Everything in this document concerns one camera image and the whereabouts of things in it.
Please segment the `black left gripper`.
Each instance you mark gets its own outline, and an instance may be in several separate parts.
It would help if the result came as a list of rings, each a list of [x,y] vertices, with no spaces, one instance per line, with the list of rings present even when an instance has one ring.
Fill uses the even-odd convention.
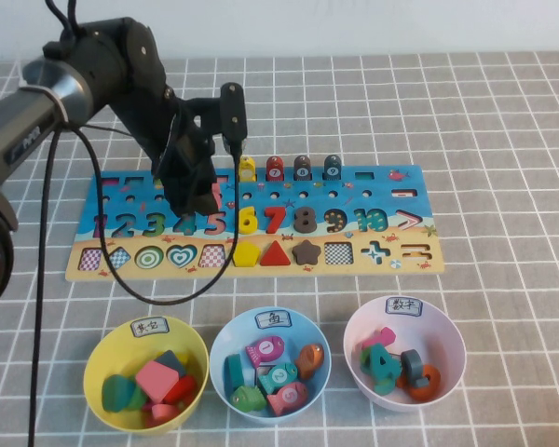
[[[212,137],[221,131],[218,98],[181,100],[165,91],[155,98],[157,136],[161,140],[155,174],[171,211],[178,217],[217,212]]]

